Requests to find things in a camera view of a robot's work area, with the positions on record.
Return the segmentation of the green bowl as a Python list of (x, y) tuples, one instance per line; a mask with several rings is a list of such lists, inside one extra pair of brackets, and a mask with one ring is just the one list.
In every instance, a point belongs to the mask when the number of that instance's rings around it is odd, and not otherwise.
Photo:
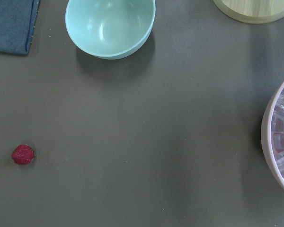
[(65, 25), (79, 49), (101, 59), (116, 60), (144, 45), (155, 14), (153, 0), (70, 0)]

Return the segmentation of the grey folded cloth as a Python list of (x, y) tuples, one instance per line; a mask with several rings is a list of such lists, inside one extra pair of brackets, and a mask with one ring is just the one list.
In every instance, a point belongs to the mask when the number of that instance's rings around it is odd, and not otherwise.
[(0, 52), (27, 55), (40, 1), (0, 0)]

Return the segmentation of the red strawberry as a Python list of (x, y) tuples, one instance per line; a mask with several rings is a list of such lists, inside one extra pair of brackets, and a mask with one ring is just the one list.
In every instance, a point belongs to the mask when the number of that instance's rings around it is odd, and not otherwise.
[(21, 144), (14, 149), (11, 158), (18, 165), (27, 165), (35, 158), (35, 152), (30, 146)]

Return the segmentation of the pink bowl of ice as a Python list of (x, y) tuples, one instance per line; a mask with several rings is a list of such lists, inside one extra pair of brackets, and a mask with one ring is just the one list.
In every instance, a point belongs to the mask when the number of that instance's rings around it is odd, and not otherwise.
[(284, 81), (271, 97), (261, 123), (265, 160), (284, 189)]

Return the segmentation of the wooden cup stand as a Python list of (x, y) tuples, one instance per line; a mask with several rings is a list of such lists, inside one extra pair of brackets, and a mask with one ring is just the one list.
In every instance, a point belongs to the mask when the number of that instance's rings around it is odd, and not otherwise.
[(213, 0), (225, 15), (240, 22), (264, 24), (284, 18), (284, 0)]

